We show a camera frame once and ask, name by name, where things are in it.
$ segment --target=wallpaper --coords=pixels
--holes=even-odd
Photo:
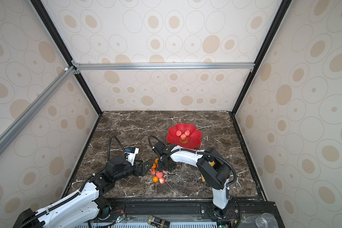
[[[32,7],[24,0],[0,1],[0,135],[64,66]]]
[[[78,63],[254,62],[281,0],[46,0]]]
[[[232,110],[249,69],[84,70],[103,111]]]
[[[342,1],[295,1],[236,117],[285,227],[342,228]]]
[[[0,156],[0,228],[59,200],[97,117],[70,76]]]

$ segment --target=red fruit plate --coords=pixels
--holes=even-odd
[[[181,131],[180,136],[176,134],[177,131]],[[166,139],[169,143],[177,144],[188,149],[194,149],[201,145],[201,132],[192,124],[178,123],[176,126],[169,129],[169,134]]]

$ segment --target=black can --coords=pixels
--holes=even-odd
[[[160,218],[153,217],[153,216],[150,216],[148,220],[148,224],[151,226],[158,227],[158,228],[169,228],[170,226],[170,222],[166,220],[162,220]]]

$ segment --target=dark marble surface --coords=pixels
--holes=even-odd
[[[177,123],[191,123],[202,133],[202,144],[197,149],[213,147],[224,156],[238,173],[238,182],[231,186],[231,196],[257,196],[255,183],[240,148],[228,112],[225,111],[107,111],[94,133],[69,193],[78,189],[82,181],[100,170],[106,160],[106,146],[115,135],[125,148],[136,146],[138,160],[157,157],[148,144],[148,135],[155,135],[166,145],[168,129]],[[112,141],[111,156],[123,155]],[[128,177],[117,181],[105,197],[212,197],[211,187],[203,182],[196,167],[179,163],[164,175],[166,183],[153,183],[154,175]]]

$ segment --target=clear plastic cup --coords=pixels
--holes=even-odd
[[[275,217],[270,213],[263,213],[256,218],[258,228],[279,228]]]

